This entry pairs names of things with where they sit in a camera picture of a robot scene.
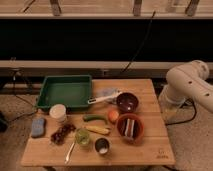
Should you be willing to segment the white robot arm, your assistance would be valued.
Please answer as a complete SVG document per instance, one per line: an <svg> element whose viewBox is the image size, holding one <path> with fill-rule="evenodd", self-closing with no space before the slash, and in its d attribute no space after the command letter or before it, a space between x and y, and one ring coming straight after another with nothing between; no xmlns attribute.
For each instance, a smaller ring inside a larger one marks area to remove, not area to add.
<svg viewBox="0 0 213 171"><path fill-rule="evenodd" d="M209 67L200 60L171 68L158 97L163 120L168 122L188 98L213 113L213 85L206 82L208 77Z"/></svg>

